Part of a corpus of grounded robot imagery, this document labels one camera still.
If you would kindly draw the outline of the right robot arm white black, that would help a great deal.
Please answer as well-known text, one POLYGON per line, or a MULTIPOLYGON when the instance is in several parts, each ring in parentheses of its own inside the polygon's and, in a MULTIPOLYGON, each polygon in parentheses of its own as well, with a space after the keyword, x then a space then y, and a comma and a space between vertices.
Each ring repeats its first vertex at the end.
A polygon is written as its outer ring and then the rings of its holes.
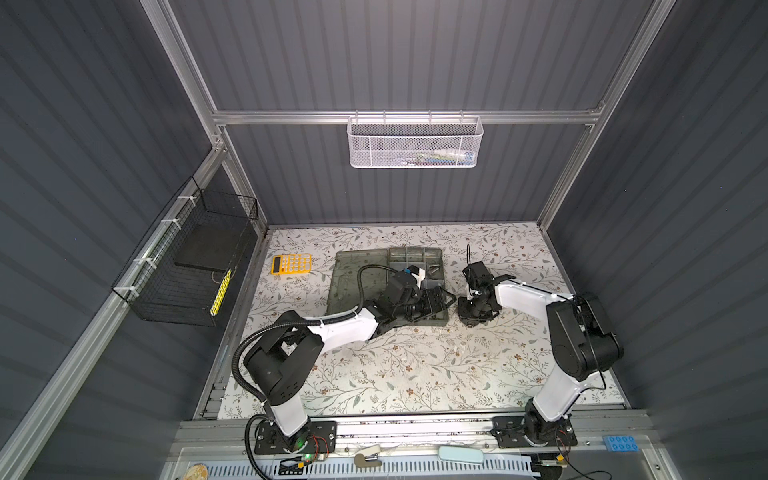
POLYGON ((481 261, 468 264, 462 274, 468 295, 458 299, 457 310, 465 325, 486 323, 504 309, 547 323, 556 366, 527 403, 522 429, 534 445, 553 440, 581 394, 593 389, 593 382, 623 357, 613 323, 592 294, 549 292, 512 275, 495 276, 481 261))

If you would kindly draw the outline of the blue lego brick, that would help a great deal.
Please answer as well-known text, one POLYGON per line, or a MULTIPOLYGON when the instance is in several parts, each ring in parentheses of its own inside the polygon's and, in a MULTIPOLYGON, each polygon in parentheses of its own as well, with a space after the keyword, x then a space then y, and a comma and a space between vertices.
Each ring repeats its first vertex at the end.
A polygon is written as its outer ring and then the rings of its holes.
POLYGON ((634 436, 607 435, 603 437, 603 442, 606 450, 610 452, 629 453, 639 451, 639 446, 634 436))

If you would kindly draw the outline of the beige tape dispenser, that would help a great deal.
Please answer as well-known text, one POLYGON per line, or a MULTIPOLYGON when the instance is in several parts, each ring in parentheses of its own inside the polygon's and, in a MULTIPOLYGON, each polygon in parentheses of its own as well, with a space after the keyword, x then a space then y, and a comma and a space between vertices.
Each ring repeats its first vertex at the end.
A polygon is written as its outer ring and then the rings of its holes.
POLYGON ((378 468, 382 466, 382 461, 379 459, 381 453, 381 447, 374 445, 359 450, 354 456, 354 465, 359 469, 378 468))

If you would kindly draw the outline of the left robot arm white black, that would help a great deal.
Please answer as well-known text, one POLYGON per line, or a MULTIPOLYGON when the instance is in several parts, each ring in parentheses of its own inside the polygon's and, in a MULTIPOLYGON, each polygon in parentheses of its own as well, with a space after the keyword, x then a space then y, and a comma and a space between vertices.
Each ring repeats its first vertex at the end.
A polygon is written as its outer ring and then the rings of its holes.
POLYGON ((316 318, 289 310, 238 345, 231 362, 233 378, 259 401, 284 437, 308 431, 300 390, 321 355, 430 319, 457 302, 444 287, 425 285, 423 272, 414 267, 389 273, 376 298, 365 295, 363 280, 358 279, 359 302, 354 308, 316 318))

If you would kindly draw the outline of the clear green compartment organizer box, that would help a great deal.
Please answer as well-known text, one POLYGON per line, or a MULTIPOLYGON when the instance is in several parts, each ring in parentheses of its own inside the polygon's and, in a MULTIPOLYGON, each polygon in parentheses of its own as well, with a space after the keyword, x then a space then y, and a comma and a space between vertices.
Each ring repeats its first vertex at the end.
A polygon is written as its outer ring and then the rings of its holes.
MULTIPOLYGON (((446 287, 443 266, 443 251, 436 247, 407 246, 364 250, 339 251, 335 255, 331 286, 327 297, 326 315, 341 313, 359 304, 357 272, 369 264, 387 265, 403 270, 410 265, 426 270, 424 286, 446 287)), ((366 299, 377 299, 385 291, 391 277, 381 269, 369 269, 362 274, 366 299)), ((430 318, 416 322, 420 326, 446 326, 449 313, 443 310, 430 318)))

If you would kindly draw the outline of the floral patterned table mat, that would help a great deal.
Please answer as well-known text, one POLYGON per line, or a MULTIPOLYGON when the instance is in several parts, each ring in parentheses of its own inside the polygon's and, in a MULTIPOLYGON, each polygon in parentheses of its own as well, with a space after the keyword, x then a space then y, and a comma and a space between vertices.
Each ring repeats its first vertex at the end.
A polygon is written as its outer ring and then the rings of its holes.
MULTIPOLYGON (((532 223, 277 229, 269 256, 309 254, 311 272, 275 276, 262 267, 244 330, 294 310, 324 314, 336 255, 390 247, 442 251, 448 289, 463 294, 468 261, 548 291, 567 286, 532 223)), ((301 392, 311 416, 521 407, 554 365, 545 322, 514 310, 476 327, 451 314, 446 325, 407 326, 321 356, 301 392)))

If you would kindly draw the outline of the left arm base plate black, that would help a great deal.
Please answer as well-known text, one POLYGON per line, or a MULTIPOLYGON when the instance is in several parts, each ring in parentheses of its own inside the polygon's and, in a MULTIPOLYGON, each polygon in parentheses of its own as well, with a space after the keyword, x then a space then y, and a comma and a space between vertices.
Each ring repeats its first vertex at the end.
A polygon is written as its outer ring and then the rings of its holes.
POLYGON ((276 424, 262 421, 254 433, 253 452, 257 455, 333 453, 337 427, 335 421, 309 420, 297 433, 286 436, 276 424))

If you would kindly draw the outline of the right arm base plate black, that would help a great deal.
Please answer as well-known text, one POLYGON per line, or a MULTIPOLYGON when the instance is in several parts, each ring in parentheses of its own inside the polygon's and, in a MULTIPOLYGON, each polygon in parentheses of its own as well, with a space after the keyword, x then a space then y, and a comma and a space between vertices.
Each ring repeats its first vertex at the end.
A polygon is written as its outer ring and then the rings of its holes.
POLYGON ((530 413, 493 417, 490 434, 500 448, 574 447, 578 444, 569 419, 547 422, 530 413))

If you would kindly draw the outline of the light blue oval object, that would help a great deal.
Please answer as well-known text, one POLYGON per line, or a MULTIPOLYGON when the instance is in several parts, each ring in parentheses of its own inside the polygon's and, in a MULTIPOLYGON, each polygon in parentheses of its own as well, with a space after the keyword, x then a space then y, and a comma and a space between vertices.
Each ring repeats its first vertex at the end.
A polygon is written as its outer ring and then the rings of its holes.
POLYGON ((465 446, 441 445, 438 448, 438 458, 445 462, 480 465, 484 462, 484 453, 465 446))

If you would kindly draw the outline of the yellow calculator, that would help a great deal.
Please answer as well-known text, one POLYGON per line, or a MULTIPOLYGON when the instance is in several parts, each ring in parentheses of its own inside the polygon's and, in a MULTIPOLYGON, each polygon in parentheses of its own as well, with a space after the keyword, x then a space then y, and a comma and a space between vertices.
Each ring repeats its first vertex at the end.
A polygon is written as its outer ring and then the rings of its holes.
POLYGON ((272 258, 270 273, 276 276, 304 274, 311 272, 312 267, 311 254, 280 254, 272 258))

